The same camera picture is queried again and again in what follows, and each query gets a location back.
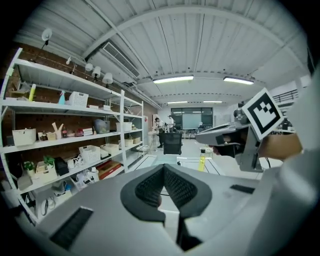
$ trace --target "spray bottle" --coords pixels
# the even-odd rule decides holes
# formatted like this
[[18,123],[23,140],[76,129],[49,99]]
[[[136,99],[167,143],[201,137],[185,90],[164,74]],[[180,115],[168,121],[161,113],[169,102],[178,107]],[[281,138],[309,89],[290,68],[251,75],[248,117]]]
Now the spray bottle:
[[65,99],[65,91],[62,90],[60,93],[60,99],[58,104],[64,105],[66,103],[66,99]]

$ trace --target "person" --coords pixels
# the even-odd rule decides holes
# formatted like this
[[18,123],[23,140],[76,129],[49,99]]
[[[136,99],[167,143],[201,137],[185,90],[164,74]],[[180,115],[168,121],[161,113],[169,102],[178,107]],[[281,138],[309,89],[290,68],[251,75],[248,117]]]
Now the person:
[[160,146],[158,146],[159,149],[161,149],[164,146],[164,134],[165,134],[165,122],[160,120],[159,117],[157,117],[155,119],[155,131],[159,131],[159,142],[160,142]]
[[175,120],[172,118],[172,115],[169,115],[169,122],[168,122],[169,133],[174,132],[174,124],[175,124]]

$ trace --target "whiteboard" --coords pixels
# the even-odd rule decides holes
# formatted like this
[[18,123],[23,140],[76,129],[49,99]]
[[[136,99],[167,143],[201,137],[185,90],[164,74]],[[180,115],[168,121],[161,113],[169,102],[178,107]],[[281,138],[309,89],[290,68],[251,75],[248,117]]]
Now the whiteboard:
[[197,129],[201,114],[182,114],[182,129]]

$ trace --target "black chair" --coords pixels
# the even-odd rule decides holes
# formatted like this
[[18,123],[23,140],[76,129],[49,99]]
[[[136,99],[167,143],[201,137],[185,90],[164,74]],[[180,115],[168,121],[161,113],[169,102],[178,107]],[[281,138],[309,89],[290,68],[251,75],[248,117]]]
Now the black chair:
[[206,130],[206,128],[205,128],[204,125],[200,125],[200,126],[198,127],[199,133],[201,133],[201,132],[203,132],[203,131],[205,131],[205,130]]
[[182,133],[168,132],[163,134],[163,154],[181,155]]

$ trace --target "white shelf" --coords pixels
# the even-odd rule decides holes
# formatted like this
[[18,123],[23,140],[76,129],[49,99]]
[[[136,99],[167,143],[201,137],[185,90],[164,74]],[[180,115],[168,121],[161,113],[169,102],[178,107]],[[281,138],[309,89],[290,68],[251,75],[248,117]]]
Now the white shelf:
[[90,168],[90,167],[93,167],[93,166],[96,166],[96,165],[99,165],[107,160],[109,160],[110,158],[113,158],[115,156],[118,156],[122,153],[122,151],[120,150],[118,153],[112,155],[112,156],[109,156],[105,159],[102,159],[102,160],[99,160],[99,161],[96,161],[96,162],[91,162],[91,163],[85,163],[84,165],[82,166],[79,166],[77,168],[74,168],[74,169],[70,169],[68,173],[62,175],[62,176],[59,176],[56,178],[56,179],[53,179],[47,183],[42,183],[40,179],[35,179],[35,180],[32,180],[32,185],[31,186],[28,186],[27,188],[25,188],[24,190],[18,190],[20,194],[23,194],[23,193],[27,193],[27,192],[30,192],[32,190],[36,190],[36,189],[39,189],[39,188],[42,188],[44,186],[47,186],[49,184],[52,184],[52,183],[55,183],[57,181],[60,181],[62,179],[65,179],[71,175],[74,175],[74,174],[77,174],[78,172],[81,172],[87,168]]
[[88,94],[91,97],[105,100],[109,98],[119,98],[121,95],[111,91],[99,84],[85,80],[73,74],[48,67],[45,65],[33,63],[23,59],[17,59],[15,64],[21,80],[37,86],[45,86],[51,89],[65,90],[67,92],[80,92]]
[[126,146],[126,147],[124,148],[124,150],[125,150],[125,151],[130,150],[130,149],[132,149],[132,148],[134,148],[134,147],[136,147],[136,146],[138,146],[138,145],[140,145],[140,144],[142,144],[142,141],[140,141],[140,142],[137,143],[137,144],[133,144],[132,146]]
[[142,118],[141,115],[135,115],[135,114],[123,114],[124,118]]
[[106,176],[105,178],[103,178],[102,180],[106,180],[109,178],[112,178],[114,176],[117,176],[119,173],[121,173],[125,168],[123,166],[119,167],[118,169],[116,169],[113,173],[109,174],[108,176]]
[[129,166],[131,165],[134,161],[138,160],[139,158],[143,157],[144,154],[140,152],[132,152],[129,156],[126,156],[126,164]]
[[121,134],[120,132],[109,132],[104,134],[88,135],[88,136],[82,136],[82,137],[68,137],[68,138],[61,138],[56,140],[36,141],[34,144],[25,145],[25,146],[5,146],[3,148],[0,148],[0,151],[6,154],[6,153],[19,152],[24,150],[33,150],[33,149],[57,146],[62,144],[74,143],[74,142],[94,140],[99,138],[116,136],[120,134]]
[[136,132],[141,132],[142,129],[135,129],[135,130],[129,130],[129,131],[124,131],[124,134],[130,134],[130,133],[136,133]]
[[56,103],[23,101],[23,100],[0,100],[0,105],[8,106],[17,114],[47,114],[47,115],[73,115],[105,117],[107,115],[119,116],[120,113],[105,111],[81,106],[61,105]]

